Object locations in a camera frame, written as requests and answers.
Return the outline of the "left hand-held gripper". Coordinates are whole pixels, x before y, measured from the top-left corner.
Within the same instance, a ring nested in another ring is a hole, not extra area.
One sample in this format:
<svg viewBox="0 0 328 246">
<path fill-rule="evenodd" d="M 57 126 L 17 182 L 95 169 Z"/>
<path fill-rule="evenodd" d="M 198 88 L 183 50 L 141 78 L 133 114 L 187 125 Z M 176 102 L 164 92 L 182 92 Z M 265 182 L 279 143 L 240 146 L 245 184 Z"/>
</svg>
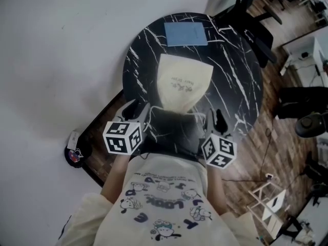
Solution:
<svg viewBox="0 0 328 246">
<path fill-rule="evenodd" d="M 145 140 L 144 128 L 151 104 L 147 103 L 140 115 L 134 117 L 139 101 L 125 103 L 118 109 L 112 121 L 108 121 L 103 131 L 103 139 L 110 154 L 132 155 Z"/>
</svg>

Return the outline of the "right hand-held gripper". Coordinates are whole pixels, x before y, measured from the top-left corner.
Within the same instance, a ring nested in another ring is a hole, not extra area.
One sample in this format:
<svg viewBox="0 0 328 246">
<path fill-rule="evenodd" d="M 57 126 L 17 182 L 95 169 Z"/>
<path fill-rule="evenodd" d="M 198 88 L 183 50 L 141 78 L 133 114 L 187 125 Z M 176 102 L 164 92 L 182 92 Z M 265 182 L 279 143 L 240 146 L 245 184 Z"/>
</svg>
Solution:
<svg viewBox="0 0 328 246">
<path fill-rule="evenodd" d="M 228 124 L 220 109 L 210 109 L 204 122 L 205 140 L 201 151 L 207 166 L 218 169 L 227 168 L 237 157 L 237 143 L 228 131 Z"/>
</svg>

